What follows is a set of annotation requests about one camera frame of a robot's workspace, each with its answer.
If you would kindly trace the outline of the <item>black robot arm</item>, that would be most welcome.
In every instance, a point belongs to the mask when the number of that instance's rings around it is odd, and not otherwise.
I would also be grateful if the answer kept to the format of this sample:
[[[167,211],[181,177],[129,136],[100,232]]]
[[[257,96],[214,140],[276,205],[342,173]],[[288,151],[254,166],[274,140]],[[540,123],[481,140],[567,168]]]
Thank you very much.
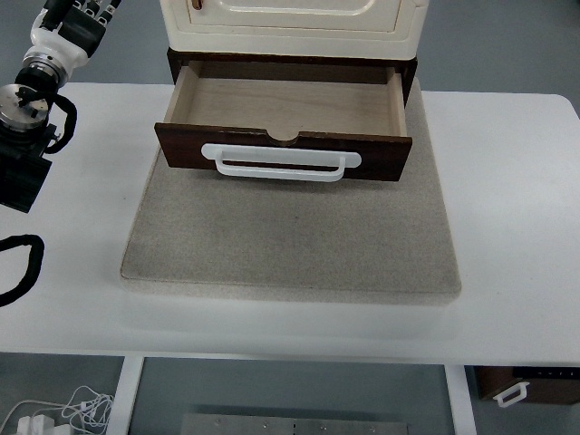
[[[72,139],[78,112],[59,90],[99,47],[121,3],[47,1],[14,83],[1,88],[1,203],[27,213],[52,162]]]

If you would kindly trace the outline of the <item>white robotic hand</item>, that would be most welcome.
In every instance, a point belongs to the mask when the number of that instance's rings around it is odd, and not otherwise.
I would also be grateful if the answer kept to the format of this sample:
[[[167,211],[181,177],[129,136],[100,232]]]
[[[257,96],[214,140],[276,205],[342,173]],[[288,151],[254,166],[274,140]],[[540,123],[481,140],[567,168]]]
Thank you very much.
[[[83,50],[89,58],[99,47],[118,1],[46,1],[38,29],[51,32]]]

